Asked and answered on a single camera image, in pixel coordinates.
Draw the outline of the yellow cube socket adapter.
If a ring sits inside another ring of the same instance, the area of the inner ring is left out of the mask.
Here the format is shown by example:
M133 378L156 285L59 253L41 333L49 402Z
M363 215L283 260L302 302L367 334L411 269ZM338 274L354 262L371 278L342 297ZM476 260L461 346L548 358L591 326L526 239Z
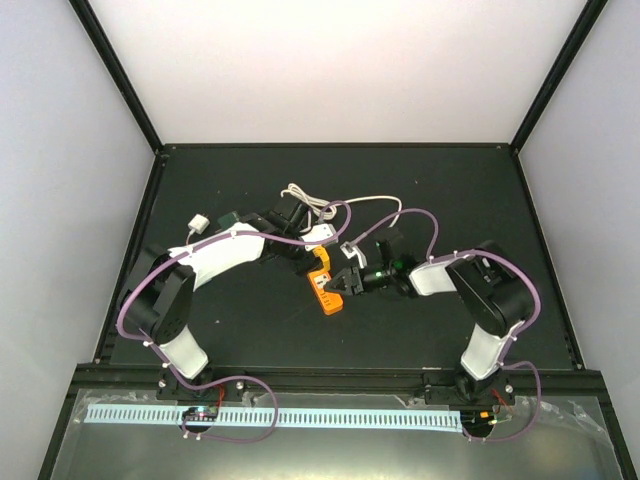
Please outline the yellow cube socket adapter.
M323 270L329 271L331 269L330 257L324 246L319 245L315 247L313 254L321 262Z

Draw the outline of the orange power strip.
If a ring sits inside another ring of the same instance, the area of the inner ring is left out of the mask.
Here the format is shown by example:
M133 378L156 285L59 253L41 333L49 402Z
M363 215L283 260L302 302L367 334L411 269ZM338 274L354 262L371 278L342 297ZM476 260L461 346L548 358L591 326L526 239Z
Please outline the orange power strip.
M326 269L310 272L307 278L325 315L334 315L343 309L342 297L325 290L326 284L331 280L331 275Z

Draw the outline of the green cube socket adapter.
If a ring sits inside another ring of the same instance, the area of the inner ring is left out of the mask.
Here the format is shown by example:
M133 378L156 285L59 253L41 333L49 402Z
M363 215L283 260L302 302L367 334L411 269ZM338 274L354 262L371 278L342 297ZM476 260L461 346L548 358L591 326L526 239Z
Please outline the green cube socket adapter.
M218 218L221 229L226 230L240 221L240 215L236 211L229 212Z

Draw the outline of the white usb charger plug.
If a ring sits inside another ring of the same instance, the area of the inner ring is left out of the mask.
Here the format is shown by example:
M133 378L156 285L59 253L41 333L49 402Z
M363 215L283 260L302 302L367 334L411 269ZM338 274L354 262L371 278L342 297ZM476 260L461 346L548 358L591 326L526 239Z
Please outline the white usb charger plug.
M189 222L188 222L188 230L190 234L198 234L201 235L210 225L210 220L201 214L196 214Z

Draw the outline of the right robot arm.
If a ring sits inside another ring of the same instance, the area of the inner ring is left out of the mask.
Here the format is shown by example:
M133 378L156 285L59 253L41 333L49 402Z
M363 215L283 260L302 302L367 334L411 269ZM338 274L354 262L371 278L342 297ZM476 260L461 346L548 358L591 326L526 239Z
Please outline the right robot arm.
M380 261L360 260L343 268L324 290L358 296L389 287L409 298L456 293L474 320L469 342L454 377L457 396L476 403L491 390L490 379L519 333L541 312L541 298L529 277L493 241L463 252L420 261L404 235L392 227L376 240Z

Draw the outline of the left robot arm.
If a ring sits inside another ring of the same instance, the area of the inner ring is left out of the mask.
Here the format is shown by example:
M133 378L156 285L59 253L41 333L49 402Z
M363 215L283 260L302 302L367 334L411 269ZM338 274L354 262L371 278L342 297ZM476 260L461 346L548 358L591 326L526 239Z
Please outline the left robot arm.
M189 327L194 293L237 266L276 257L289 260L298 275L309 272L318 263L302 239L310 217L309 206L283 197L263 213L224 215L214 235L192 245L145 248L119 298L119 335L157 348L181 374L184 392L207 397L215 376Z

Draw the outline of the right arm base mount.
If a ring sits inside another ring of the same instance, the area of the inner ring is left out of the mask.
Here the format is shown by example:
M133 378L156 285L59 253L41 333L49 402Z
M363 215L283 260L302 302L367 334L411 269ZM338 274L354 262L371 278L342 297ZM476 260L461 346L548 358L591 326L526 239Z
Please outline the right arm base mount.
M493 406L500 401L515 403L507 391L509 376L502 371L484 380L475 380L463 369L427 370L422 373L418 395L429 404L449 406Z

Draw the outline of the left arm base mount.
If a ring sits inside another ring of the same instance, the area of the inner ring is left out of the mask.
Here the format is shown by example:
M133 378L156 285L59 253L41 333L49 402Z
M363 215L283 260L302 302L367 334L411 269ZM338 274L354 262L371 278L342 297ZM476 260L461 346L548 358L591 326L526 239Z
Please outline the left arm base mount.
M178 403L197 401L213 403L224 396L224 386L210 386L210 383L221 378L219 373L206 367L195 379L184 378L184 381L191 385L191 388L188 388L169 369L163 369L158 375L157 398Z

